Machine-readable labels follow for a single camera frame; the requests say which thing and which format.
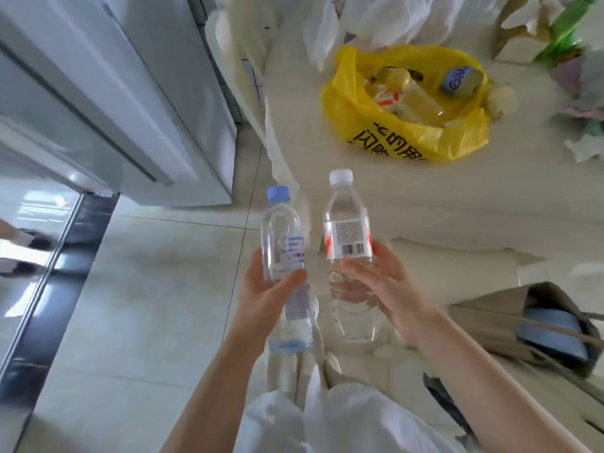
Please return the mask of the blue label can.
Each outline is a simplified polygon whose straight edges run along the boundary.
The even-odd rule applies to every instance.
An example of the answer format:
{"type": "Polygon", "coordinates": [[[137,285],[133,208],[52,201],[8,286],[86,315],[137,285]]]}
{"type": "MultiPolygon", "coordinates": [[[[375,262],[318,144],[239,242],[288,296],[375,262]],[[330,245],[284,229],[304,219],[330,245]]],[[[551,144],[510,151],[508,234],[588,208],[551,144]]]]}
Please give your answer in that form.
{"type": "Polygon", "coordinates": [[[444,76],[439,89],[451,98],[472,96],[482,85],[484,74],[472,67],[450,69],[444,76]]]}

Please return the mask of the white plastic bag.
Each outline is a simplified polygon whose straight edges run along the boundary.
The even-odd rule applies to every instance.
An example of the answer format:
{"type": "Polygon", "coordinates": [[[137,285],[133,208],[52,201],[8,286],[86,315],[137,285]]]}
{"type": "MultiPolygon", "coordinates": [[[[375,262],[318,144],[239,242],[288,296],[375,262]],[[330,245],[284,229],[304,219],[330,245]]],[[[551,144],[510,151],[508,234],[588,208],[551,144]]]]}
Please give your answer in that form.
{"type": "Polygon", "coordinates": [[[394,45],[442,45],[458,23],[498,0],[311,0],[302,24],[310,63],[331,67],[346,44],[374,52],[394,45]]]}

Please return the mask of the yellow snack packet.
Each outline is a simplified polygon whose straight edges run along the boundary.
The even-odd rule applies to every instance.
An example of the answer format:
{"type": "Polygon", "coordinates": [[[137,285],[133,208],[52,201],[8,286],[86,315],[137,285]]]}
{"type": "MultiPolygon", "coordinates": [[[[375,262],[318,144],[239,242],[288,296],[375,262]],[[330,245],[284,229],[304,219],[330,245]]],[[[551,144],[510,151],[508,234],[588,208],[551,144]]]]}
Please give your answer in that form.
{"type": "Polygon", "coordinates": [[[369,82],[394,93],[405,90],[412,83],[412,77],[405,68],[383,66],[374,70],[369,82]]]}

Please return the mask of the green packet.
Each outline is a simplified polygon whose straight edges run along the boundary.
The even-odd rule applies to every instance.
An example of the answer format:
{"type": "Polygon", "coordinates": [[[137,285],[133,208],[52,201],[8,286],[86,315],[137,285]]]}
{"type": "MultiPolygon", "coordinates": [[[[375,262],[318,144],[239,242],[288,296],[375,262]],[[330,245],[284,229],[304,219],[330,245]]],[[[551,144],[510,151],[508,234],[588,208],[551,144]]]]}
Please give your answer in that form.
{"type": "Polygon", "coordinates": [[[581,56],[584,47],[576,31],[596,0],[540,1],[546,8],[550,39],[534,61],[553,69],[581,56]]]}

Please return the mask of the blue cap water bottle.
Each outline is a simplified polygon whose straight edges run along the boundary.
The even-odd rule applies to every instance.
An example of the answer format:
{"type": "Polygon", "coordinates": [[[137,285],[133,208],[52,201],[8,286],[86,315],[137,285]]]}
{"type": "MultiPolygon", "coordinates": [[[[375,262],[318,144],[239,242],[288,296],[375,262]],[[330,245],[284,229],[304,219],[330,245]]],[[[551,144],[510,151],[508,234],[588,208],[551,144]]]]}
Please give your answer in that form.
{"type": "MultiPolygon", "coordinates": [[[[305,268],[305,241],[298,213],[290,204],[289,188],[267,190],[268,208],[261,222],[263,278],[273,286],[297,269],[305,268]]],[[[287,298],[268,338],[272,353],[294,354],[313,347],[311,299],[308,284],[287,298]]]]}

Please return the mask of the crumpled white tissue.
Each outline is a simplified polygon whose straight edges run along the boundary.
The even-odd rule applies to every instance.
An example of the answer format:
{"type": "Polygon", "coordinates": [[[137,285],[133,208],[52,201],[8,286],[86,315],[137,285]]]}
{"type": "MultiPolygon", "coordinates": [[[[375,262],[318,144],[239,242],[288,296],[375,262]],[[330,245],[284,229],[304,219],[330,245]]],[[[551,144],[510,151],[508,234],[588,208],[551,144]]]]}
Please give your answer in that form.
{"type": "Polygon", "coordinates": [[[563,144],[577,163],[591,159],[604,162],[604,136],[584,135],[576,142],[565,140],[563,144]]]}

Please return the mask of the white refrigerator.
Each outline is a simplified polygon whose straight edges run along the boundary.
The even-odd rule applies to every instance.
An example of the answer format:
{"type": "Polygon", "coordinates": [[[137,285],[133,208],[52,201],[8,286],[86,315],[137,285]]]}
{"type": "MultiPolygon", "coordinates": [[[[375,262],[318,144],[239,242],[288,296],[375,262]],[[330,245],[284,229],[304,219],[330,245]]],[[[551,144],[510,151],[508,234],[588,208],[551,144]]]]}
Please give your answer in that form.
{"type": "Polygon", "coordinates": [[[230,205],[237,129],[187,0],[0,0],[0,173],[230,205]]]}

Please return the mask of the clear plastic bottle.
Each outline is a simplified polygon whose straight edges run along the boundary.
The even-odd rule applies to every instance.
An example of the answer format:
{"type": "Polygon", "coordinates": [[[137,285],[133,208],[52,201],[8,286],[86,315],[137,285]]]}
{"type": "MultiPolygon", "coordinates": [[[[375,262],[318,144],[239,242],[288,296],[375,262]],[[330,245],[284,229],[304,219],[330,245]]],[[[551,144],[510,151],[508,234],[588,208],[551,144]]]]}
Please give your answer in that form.
{"type": "Polygon", "coordinates": [[[445,122],[445,111],[418,83],[411,80],[403,92],[397,117],[408,123],[442,127],[445,122]]]}

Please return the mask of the yellow plastic bag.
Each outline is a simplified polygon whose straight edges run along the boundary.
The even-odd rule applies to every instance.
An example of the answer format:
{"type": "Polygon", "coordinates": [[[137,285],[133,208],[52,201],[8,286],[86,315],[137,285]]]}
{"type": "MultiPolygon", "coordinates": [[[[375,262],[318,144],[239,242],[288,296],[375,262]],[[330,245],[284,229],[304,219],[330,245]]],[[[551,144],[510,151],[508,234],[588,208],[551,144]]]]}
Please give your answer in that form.
{"type": "Polygon", "coordinates": [[[344,141],[391,159],[449,162],[488,143],[490,116],[484,104],[494,80],[472,56],[442,46],[395,45],[379,52],[343,46],[336,54],[335,76],[321,92],[322,113],[344,141]],[[380,67],[405,68],[422,79],[419,86],[445,111],[442,127],[401,121],[380,109],[366,91],[380,67]],[[470,97],[451,98],[439,89],[452,68],[472,67],[484,74],[470,97]]]}

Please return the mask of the person's white right shoe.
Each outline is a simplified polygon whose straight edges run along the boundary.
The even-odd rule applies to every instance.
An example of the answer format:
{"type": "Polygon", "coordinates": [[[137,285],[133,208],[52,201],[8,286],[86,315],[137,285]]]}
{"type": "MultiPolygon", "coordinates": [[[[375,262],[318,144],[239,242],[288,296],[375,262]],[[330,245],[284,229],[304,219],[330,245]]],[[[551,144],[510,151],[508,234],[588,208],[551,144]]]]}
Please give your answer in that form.
{"type": "Polygon", "coordinates": [[[328,389],[334,388],[344,381],[344,375],[341,371],[339,361],[335,354],[329,350],[325,351],[324,360],[322,363],[322,372],[326,382],[326,387],[328,389]]]}

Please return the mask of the person's left hand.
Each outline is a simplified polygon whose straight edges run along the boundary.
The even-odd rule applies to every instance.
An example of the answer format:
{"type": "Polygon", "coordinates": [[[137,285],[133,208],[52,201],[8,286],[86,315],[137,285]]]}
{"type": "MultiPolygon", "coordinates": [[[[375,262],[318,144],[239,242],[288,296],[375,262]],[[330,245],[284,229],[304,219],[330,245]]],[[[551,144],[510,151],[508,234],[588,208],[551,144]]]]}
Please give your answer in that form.
{"type": "Polygon", "coordinates": [[[275,283],[263,278],[261,248],[252,255],[238,296],[238,305],[232,321],[229,338],[244,349],[259,356],[275,328],[289,297],[269,297],[267,291],[275,283]]]}

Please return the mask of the pale round fruit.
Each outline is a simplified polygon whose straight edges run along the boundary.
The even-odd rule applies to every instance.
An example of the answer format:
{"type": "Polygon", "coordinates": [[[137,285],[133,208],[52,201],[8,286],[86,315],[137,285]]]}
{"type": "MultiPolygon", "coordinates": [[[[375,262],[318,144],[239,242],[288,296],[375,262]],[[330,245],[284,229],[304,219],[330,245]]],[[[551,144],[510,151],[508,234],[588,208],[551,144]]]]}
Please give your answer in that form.
{"type": "Polygon", "coordinates": [[[484,107],[494,120],[514,113],[519,106],[515,92],[508,84],[493,84],[486,93],[484,107]]]}

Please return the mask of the beige tote bag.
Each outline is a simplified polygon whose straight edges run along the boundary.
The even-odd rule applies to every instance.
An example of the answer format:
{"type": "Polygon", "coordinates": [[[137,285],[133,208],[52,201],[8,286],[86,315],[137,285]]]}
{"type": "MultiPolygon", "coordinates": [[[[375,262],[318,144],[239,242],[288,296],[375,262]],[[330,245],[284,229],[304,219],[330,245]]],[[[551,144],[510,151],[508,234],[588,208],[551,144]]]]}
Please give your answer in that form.
{"type": "Polygon", "coordinates": [[[580,378],[591,376],[604,355],[604,338],[592,323],[595,314],[583,312],[557,284],[544,281],[491,292],[448,307],[449,316],[485,350],[509,359],[538,366],[561,366],[580,378]],[[524,309],[555,309],[572,313],[581,324],[582,333],[546,326],[523,317],[524,309]],[[586,363],[551,358],[517,338],[522,324],[542,327],[584,342],[589,359],[586,363]]]}

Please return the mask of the person's right forearm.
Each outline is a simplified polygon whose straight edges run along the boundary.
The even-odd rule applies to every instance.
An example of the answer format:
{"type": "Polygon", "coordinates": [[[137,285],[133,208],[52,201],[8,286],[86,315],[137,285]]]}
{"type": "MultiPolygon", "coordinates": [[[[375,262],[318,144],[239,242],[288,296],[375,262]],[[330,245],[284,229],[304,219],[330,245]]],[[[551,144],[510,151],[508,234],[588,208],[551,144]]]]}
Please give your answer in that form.
{"type": "Polygon", "coordinates": [[[415,320],[413,343],[487,453],[592,453],[440,309],[415,320]]]}

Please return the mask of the white and red packet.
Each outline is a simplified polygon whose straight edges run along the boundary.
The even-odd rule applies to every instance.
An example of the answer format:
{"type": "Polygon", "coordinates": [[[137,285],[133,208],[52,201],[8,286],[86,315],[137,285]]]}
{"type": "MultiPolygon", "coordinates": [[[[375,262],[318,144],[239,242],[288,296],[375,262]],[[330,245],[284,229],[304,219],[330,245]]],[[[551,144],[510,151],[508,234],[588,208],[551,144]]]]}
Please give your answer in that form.
{"type": "Polygon", "coordinates": [[[386,113],[394,114],[400,112],[405,105],[406,91],[399,90],[391,92],[388,89],[380,89],[373,97],[374,102],[386,113]]]}

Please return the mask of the person's right hand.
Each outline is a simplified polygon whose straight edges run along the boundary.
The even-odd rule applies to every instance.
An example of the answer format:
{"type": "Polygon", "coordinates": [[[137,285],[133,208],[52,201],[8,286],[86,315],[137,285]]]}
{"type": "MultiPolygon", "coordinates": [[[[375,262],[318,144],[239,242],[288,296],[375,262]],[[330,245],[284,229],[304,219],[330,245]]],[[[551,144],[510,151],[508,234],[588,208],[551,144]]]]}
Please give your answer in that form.
{"type": "Polygon", "coordinates": [[[417,285],[402,260],[386,245],[374,242],[374,256],[380,264],[380,310],[404,341],[415,347],[428,320],[440,312],[438,304],[417,285]]]}

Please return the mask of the white cap water bottle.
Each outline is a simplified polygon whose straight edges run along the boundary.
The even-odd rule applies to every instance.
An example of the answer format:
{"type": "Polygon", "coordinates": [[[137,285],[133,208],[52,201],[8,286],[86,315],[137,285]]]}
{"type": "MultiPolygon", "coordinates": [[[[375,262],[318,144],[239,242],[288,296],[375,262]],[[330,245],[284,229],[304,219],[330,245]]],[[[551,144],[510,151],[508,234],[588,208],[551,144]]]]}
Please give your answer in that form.
{"type": "Polygon", "coordinates": [[[353,188],[353,172],[333,170],[329,174],[331,197],[323,215],[324,247],[328,262],[328,284],[336,335],[345,343],[374,342],[382,328],[381,312],[374,291],[348,275],[343,258],[375,266],[368,211],[353,188]]]}

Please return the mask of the person's left forearm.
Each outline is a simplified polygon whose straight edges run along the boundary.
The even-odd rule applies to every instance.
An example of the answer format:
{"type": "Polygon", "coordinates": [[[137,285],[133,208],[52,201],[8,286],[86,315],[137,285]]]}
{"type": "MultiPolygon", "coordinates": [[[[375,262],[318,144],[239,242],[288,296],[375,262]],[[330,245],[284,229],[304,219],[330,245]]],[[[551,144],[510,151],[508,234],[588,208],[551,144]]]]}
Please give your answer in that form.
{"type": "Polygon", "coordinates": [[[233,453],[266,338],[231,328],[158,453],[233,453]]]}

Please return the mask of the person's white trousers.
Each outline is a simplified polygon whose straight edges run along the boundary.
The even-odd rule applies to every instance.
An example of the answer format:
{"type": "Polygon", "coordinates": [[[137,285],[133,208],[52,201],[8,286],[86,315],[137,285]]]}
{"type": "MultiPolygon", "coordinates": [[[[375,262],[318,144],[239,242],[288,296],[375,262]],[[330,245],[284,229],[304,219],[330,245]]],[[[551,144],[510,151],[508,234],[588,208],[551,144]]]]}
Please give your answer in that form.
{"type": "Polygon", "coordinates": [[[458,453],[377,389],[352,381],[327,389],[325,383],[315,365],[303,409],[279,390],[248,404],[233,453],[458,453]]]}

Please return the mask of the blue container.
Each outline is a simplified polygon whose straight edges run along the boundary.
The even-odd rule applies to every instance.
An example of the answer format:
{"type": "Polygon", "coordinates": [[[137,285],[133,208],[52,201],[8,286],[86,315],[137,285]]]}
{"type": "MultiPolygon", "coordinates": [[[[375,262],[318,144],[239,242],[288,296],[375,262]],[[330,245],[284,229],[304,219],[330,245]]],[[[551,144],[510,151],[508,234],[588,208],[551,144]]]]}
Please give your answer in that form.
{"type": "MultiPolygon", "coordinates": [[[[526,308],[523,317],[546,326],[564,328],[576,333],[583,332],[580,321],[572,313],[562,310],[526,308]]],[[[517,338],[551,358],[586,363],[590,357],[586,345],[579,338],[542,327],[522,324],[518,327],[517,338]]]]}

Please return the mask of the cream chair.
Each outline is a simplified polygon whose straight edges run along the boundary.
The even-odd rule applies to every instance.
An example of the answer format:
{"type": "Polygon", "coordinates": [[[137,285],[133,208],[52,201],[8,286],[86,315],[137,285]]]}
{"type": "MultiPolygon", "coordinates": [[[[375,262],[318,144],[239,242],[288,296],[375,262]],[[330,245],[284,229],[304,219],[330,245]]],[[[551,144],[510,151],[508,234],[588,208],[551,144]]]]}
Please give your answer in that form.
{"type": "MultiPolygon", "coordinates": [[[[383,243],[402,259],[420,290],[443,310],[459,301],[519,286],[517,262],[506,251],[462,251],[401,238],[383,243]]],[[[388,393],[430,425],[457,427],[424,386],[423,375],[433,374],[433,370],[379,309],[373,309],[383,321],[375,341],[348,344],[336,333],[329,295],[321,295],[319,299],[324,343],[339,358],[346,375],[388,393]]]]}

